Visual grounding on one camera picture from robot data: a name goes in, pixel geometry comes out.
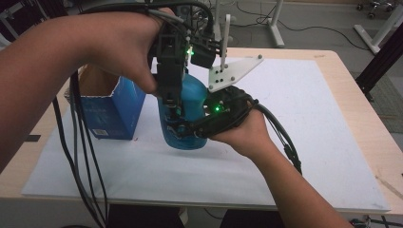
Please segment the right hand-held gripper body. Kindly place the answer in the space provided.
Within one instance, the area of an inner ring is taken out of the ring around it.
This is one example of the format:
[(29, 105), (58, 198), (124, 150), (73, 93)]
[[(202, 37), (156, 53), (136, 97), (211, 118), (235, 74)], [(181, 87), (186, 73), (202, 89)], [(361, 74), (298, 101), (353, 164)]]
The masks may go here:
[(251, 109), (259, 102), (244, 90), (235, 87), (263, 57), (245, 57), (236, 62), (222, 61), (209, 69), (208, 93), (203, 103), (207, 116), (192, 123), (192, 133), (199, 138), (209, 138), (239, 126)]

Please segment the blue bottle with white cap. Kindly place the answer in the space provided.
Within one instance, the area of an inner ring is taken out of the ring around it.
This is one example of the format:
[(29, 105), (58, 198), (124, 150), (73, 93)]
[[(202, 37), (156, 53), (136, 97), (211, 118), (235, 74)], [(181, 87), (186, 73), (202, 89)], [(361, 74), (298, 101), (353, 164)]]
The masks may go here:
[[(206, 96), (207, 90), (205, 85), (194, 76), (186, 74), (182, 81), (181, 98), (184, 115), (183, 121), (180, 123), (188, 122), (190, 124), (205, 116), (203, 103)], [(161, 99), (158, 100), (158, 108), (163, 137), (169, 146), (181, 150), (194, 150), (203, 148), (206, 145), (207, 139), (204, 138), (198, 138), (195, 136), (178, 139), (174, 137), (167, 129), (167, 125), (173, 123), (167, 123), (163, 119), (163, 102)]]

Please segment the white desk leg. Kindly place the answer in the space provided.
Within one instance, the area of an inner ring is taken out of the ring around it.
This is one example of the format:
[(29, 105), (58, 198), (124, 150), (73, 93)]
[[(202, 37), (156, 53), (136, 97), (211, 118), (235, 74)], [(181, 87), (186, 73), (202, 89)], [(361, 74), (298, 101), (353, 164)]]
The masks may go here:
[(215, 40), (220, 41), (221, 40), (221, 26), (220, 26), (220, 0), (214, 0), (215, 2), (215, 7), (214, 7), (214, 25), (213, 25), (213, 31), (215, 34)]
[(360, 38), (364, 41), (367, 47), (373, 54), (377, 54), (380, 51), (380, 43), (384, 40), (384, 38), (388, 35), (388, 33), (393, 28), (398, 28), (403, 23), (403, 5), (398, 4), (397, 7), (393, 10), (391, 16), (388, 20), (383, 24), (380, 30), (374, 37), (371, 37), (370, 34), (361, 26), (354, 25), (354, 30), (360, 36)]
[(284, 0), (276, 0), (273, 17), (269, 20), (268, 27), (271, 30), (277, 48), (284, 48), (285, 44), (278, 29), (278, 19)]

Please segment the grey floor mat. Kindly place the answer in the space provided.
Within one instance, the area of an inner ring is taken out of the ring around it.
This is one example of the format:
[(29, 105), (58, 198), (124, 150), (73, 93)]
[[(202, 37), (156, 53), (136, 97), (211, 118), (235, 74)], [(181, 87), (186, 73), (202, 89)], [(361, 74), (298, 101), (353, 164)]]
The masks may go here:
[(383, 76), (371, 90), (371, 105), (389, 132), (403, 134), (403, 97), (388, 76)]

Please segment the person's left hand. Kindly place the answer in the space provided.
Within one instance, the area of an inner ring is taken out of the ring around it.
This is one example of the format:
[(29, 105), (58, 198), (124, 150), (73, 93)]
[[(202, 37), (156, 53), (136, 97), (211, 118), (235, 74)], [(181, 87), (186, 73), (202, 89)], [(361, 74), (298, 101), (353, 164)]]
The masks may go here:
[(157, 92), (150, 72), (148, 52), (163, 20), (135, 12), (102, 12), (79, 15), (77, 34), (84, 64), (125, 76), (145, 93)]

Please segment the black metal stand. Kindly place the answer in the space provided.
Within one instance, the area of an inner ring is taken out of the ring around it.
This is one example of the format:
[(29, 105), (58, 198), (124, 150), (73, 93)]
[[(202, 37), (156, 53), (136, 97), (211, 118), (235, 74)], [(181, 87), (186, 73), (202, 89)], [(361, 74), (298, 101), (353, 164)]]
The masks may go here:
[(403, 25), (400, 25), (383, 48), (355, 79), (356, 84), (369, 102), (374, 100), (370, 91), (402, 55)]

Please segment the chair caster base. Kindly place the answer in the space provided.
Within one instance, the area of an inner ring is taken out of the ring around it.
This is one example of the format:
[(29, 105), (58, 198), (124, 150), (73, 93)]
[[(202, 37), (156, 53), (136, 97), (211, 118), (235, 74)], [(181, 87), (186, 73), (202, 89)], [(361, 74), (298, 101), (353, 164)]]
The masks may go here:
[(358, 11), (363, 10), (365, 4), (367, 4), (370, 8), (367, 13), (367, 17), (369, 19), (375, 18), (375, 12), (377, 10), (384, 10), (386, 12), (391, 12), (395, 8), (395, 2), (393, 0), (362, 0), (362, 3), (358, 3), (356, 5), (356, 9)]

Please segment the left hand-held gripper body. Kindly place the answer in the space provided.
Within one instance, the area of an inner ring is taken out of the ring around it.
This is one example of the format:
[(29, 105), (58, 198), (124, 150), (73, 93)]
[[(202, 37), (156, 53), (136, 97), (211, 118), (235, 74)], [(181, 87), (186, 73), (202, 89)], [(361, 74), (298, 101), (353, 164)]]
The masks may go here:
[(162, 101), (182, 99), (182, 80), (187, 62), (211, 68), (217, 56), (226, 57), (227, 35), (216, 41), (213, 25), (197, 30), (178, 16), (167, 13), (155, 13), (155, 16), (165, 21), (149, 52), (149, 60), (157, 60), (157, 73), (154, 75), (158, 83), (157, 92)]

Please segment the person's right leg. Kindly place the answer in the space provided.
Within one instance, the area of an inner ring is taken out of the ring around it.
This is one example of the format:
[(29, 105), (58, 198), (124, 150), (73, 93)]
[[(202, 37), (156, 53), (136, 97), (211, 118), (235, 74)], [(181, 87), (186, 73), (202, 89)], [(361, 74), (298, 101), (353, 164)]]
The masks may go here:
[(220, 228), (285, 228), (276, 211), (234, 210), (226, 211)]

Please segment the person's leg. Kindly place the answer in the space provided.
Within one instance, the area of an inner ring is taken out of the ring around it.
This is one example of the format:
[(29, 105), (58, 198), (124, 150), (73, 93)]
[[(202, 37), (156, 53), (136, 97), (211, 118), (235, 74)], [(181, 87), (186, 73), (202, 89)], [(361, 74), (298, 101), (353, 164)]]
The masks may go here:
[(106, 228), (184, 228), (178, 207), (112, 204)]
[(276, 211), (234, 210), (226, 211), (220, 228), (285, 228)]

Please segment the white foam mat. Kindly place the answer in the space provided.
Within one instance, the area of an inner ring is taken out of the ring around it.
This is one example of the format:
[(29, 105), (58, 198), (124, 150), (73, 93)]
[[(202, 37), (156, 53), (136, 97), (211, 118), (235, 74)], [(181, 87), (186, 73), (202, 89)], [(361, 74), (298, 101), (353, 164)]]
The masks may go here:
[[(314, 61), (266, 59), (237, 86), (266, 106), (297, 150), (303, 177), (336, 209), (386, 212), (390, 205)], [(163, 138), (148, 95), (130, 141), (95, 140), (102, 176), (96, 194), (115, 202), (269, 209), (275, 203), (257, 167), (221, 142), (178, 150)]]

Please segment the person's left leg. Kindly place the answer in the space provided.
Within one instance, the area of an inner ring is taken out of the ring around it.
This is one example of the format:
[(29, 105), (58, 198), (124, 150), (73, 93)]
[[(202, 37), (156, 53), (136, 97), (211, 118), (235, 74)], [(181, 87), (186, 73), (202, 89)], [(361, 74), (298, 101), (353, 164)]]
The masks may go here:
[(112, 204), (106, 228), (184, 228), (178, 207)]

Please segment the person's right hand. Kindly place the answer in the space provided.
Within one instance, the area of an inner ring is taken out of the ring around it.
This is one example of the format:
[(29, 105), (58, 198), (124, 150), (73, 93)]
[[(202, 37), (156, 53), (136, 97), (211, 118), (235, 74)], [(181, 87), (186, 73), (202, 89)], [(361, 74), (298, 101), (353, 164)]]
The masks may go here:
[(238, 127), (221, 132), (211, 140), (226, 143), (235, 151), (251, 160), (276, 149), (266, 128), (262, 113), (253, 109)]

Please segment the open blue cardboard box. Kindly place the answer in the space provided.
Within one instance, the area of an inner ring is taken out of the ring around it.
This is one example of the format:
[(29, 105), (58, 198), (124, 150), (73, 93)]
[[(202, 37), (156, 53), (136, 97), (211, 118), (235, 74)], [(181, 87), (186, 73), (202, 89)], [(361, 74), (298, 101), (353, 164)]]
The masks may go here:
[(86, 65), (72, 74), (79, 86), (86, 128), (97, 139), (129, 140), (144, 104), (145, 93), (131, 80)]

